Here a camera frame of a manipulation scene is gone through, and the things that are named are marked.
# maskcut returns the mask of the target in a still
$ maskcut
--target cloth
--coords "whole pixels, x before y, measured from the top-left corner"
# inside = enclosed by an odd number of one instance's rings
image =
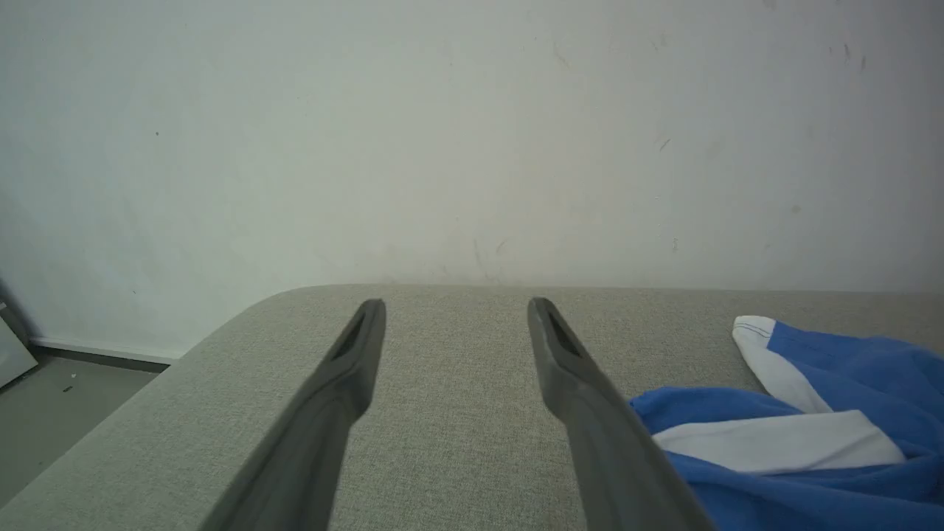
[[[739,317],[771,396],[663,387],[631,406],[719,529],[939,529],[944,361],[884,337]]]

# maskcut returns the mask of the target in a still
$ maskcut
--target white stripe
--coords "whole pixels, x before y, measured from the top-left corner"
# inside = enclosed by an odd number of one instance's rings
[[[831,413],[833,408],[799,369],[767,349],[777,321],[769,317],[742,316],[734,320],[731,332],[744,361],[770,396],[789,403],[803,413]]]
[[[667,452],[752,474],[904,462],[898,446],[861,411],[680,424],[652,438]]]

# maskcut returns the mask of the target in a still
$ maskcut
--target wall stain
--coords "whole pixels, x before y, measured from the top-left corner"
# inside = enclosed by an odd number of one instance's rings
[[[557,41],[554,41],[554,42],[553,42],[552,47],[553,47],[553,50],[554,50],[554,59],[556,59],[557,62],[561,63],[564,68],[566,68],[566,69],[569,70],[569,69],[570,69],[570,63],[567,62],[566,59],[564,59],[564,56],[563,56],[563,55],[561,55],[561,50],[558,49],[558,47],[557,47]]]

